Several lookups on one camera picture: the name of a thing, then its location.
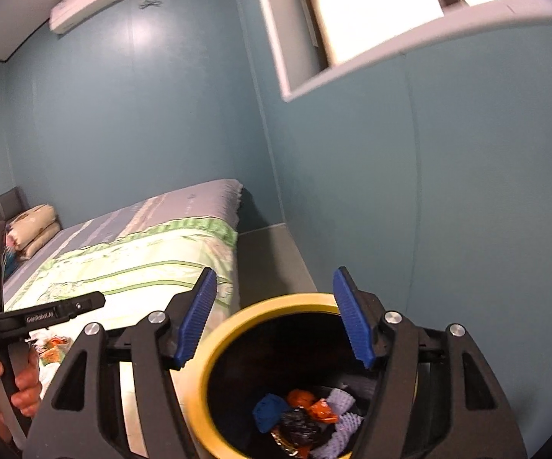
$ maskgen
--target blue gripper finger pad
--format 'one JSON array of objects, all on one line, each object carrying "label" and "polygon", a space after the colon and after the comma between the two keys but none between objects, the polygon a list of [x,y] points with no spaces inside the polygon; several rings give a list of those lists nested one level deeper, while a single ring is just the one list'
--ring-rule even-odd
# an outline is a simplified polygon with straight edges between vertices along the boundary
[{"label": "blue gripper finger pad", "polygon": [[174,354],[174,361],[178,367],[182,368],[195,355],[199,339],[204,332],[204,326],[216,298],[217,274],[210,269],[202,284],[199,285],[193,303],[178,328],[178,348]]},{"label": "blue gripper finger pad", "polygon": [[333,296],[338,304],[354,356],[369,369],[376,360],[372,346],[372,329],[354,296],[353,288],[342,271],[337,269],[333,274]]}]

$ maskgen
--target window frame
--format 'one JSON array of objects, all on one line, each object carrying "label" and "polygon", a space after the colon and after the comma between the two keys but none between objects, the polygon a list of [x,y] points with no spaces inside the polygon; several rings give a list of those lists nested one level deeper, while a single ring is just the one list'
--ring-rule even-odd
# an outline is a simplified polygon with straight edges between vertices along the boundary
[{"label": "window frame", "polygon": [[327,42],[326,30],[323,29],[323,21],[317,12],[318,2],[316,0],[300,0],[300,2],[306,16],[310,39],[316,49],[321,71],[323,71],[331,67],[331,60],[325,44]]},{"label": "window frame", "polygon": [[346,62],[321,70],[292,88],[286,53],[278,37],[280,32],[285,33],[286,30],[279,29],[271,0],[259,1],[281,98],[285,102],[293,101],[356,70],[430,44],[503,27],[552,24],[552,0],[494,0],[474,6],[462,3],[450,5],[444,17],[388,39]]}]

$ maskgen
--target metal screw cap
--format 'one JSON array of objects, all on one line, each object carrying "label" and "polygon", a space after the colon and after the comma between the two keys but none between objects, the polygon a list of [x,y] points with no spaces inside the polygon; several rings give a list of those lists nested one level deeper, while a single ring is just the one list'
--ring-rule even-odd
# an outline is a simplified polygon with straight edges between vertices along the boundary
[{"label": "metal screw cap", "polygon": [[451,324],[449,331],[453,337],[462,337],[465,334],[465,328],[460,324]]},{"label": "metal screw cap", "polygon": [[100,325],[96,322],[90,322],[85,326],[85,334],[86,335],[96,335],[100,332]]},{"label": "metal screw cap", "polygon": [[385,313],[384,320],[389,324],[399,324],[402,321],[402,315],[396,311],[389,311]]},{"label": "metal screw cap", "polygon": [[149,323],[159,324],[165,321],[165,312],[163,311],[154,311],[149,314]]}]

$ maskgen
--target bed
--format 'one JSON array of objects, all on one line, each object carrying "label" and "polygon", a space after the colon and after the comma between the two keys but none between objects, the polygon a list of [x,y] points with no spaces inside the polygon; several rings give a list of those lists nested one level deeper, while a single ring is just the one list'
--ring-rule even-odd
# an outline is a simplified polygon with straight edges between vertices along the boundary
[{"label": "bed", "polygon": [[[189,290],[201,269],[219,277],[211,331],[239,309],[235,241],[242,186],[222,179],[171,191],[60,231],[4,285],[6,309],[99,290],[104,308],[56,328],[75,338],[91,321],[135,324]],[[0,196],[0,218],[26,209],[19,188]]]}]

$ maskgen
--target orange candy wrapper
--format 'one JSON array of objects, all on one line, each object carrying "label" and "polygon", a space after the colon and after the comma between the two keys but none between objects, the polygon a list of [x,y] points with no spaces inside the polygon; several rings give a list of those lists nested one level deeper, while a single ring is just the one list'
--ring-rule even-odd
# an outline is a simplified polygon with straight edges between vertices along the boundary
[{"label": "orange candy wrapper", "polygon": [[52,349],[48,349],[45,352],[40,354],[40,360],[45,366],[51,362],[63,362],[65,357],[64,351],[61,350],[58,346],[54,346]]},{"label": "orange candy wrapper", "polygon": [[300,459],[308,459],[308,454],[310,453],[310,446],[306,445],[305,447],[300,447],[297,449],[297,457]]},{"label": "orange candy wrapper", "polygon": [[68,337],[53,337],[49,340],[49,343],[53,346],[55,345],[66,345],[70,342]]},{"label": "orange candy wrapper", "polygon": [[310,409],[310,407],[317,401],[317,397],[312,395],[306,390],[291,390],[289,395],[286,396],[286,403],[291,407],[303,407]]},{"label": "orange candy wrapper", "polygon": [[314,403],[309,409],[306,410],[308,415],[315,421],[327,424],[338,422],[338,415],[333,414],[331,407],[329,407],[329,404],[327,404],[327,401],[324,398],[321,398],[321,400]]}]

